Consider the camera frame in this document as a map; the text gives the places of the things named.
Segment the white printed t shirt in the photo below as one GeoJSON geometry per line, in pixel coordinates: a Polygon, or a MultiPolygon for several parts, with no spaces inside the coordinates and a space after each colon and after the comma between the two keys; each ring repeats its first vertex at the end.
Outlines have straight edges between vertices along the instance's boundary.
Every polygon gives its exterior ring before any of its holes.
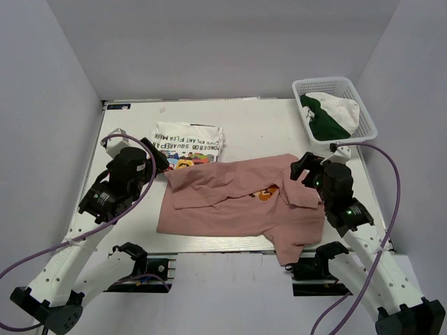
{"type": "Polygon", "coordinates": [[[166,156],[166,171],[215,163],[225,144],[221,127],[158,121],[151,133],[152,144],[166,156]]]}

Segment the pink t shirt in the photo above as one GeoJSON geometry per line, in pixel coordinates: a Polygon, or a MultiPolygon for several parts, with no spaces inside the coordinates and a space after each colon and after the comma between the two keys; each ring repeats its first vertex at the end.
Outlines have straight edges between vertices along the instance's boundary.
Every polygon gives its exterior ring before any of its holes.
{"type": "Polygon", "coordinates": [[[165,173],[156,231],[197,237],[270,241],[281,266],[322,240],[325,214],[317,192],[291,179],[292,154],[206,163],[165,173]]]}

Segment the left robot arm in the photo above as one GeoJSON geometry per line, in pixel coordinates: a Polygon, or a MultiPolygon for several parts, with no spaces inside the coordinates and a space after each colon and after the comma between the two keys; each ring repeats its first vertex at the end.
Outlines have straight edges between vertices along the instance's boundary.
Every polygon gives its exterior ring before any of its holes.
{"type": "Polygon", "coordinates": [[[157,174],[169,166],[166,156],[147,138],[137,140],[136,147],[126,144],[133,139],[116,133],[101,140],[101,146],[115,152],[78,206],[79,214],[88,213],[94,219],[73,223],[59,245],[11,265],[14,269],[47,253],[53,254],[30,284],[16,287],[10,295],[10,300],[46,332],[67,334],[79,321],[84,307],[98,294],[127,275],[145,273],[147,252],[126,242],[114,247],[112,255],[91,276],[80,277],[102,239],[142,201],[157,174]]]}

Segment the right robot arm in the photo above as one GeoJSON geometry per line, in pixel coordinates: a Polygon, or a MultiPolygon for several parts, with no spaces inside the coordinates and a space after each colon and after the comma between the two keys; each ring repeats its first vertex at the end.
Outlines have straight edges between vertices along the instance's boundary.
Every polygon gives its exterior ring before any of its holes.
{"type": "Polygon", "coordinates": [[[341,281],[374,321],[377,334],[439,334],[446,311],[429,300],[401,270],[367,208],[353,195],[351,170],[343,163],[307,152],[291,164],[291,179],[313,188],[325,217],[341,241],[319,246],[310,265],[290,263],[302,280],[312,274],[341,281]]]}

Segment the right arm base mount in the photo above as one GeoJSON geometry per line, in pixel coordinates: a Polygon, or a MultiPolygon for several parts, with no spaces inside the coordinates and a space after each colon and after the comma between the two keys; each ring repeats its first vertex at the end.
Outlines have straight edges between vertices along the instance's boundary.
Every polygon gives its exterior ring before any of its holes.
{"type": "Polygon", "coordinates": [[[284,270],[291,275],[294,297],[342,297],[349,293],[339,279],[324,271],[314,253],[303,253],[284,270]]]}

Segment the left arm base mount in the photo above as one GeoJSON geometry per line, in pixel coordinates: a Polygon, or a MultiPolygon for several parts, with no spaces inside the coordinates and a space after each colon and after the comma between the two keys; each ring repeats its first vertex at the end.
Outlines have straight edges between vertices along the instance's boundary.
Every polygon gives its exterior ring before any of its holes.
{"type": "Polygon", "coordinates": [[[168,293],[175,277],[177,254],[150,254],[146,272],[132,274],[128,281],[121,279],[105,292],[113,293],[168,293]]]}

